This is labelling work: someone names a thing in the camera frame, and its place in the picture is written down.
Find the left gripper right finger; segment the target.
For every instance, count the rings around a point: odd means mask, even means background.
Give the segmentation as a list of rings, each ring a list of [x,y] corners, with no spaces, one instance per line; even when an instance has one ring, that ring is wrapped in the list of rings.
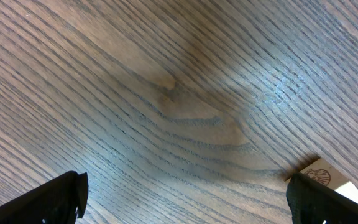
[[[293,224],[358,223],[358,203],[302,173],[293,175],[286,197]]]

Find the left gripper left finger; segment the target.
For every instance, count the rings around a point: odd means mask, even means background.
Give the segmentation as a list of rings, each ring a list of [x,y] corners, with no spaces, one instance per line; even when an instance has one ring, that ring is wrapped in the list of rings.
[[[0,206],[0,223],[74,223],[83,218],[88,175],[66,172]]]

